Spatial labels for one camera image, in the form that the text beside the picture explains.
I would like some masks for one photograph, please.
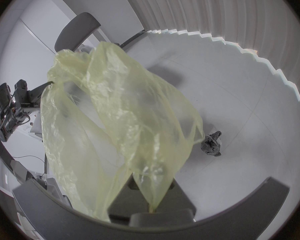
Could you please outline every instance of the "gray chair backrest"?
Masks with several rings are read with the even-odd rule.
[[[54,49],[56,52],[64,49],[74,52],[100,26],[91,14],[83,12],[64,27],[56,40]]]

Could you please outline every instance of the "translucent plastic bag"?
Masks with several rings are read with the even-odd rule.
[[[133,173],[160,204],[192,146],[204,139],[199,113],[175,87],[120,47],[60,51],[41,98],[50,167],[72,206],[108,221],[107,208]]]

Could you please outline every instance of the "white tile floor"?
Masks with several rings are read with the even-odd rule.
[[[203,119],[222,132],[222,156],[200,145],[176,174],[197,206],[198,221],[219,213],[272,176],[291,187],[282,224],[300,200],[300,101],[279,74],[236,46],[211,38],[147,33],[126,52],[178,88]]]

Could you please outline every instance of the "plastic bag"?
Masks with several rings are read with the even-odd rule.
[[[73,208],[108,221],[107,208],[133,173],[154,211],[192,146],[202,118],[175,87],[120,47],[56,54],[41,97],[50,167]]]

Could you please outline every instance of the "gray curtain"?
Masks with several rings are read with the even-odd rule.
[[[257,50],[300,93],[300,23],[284,0],[128,0],[145,30],[211,33]]]

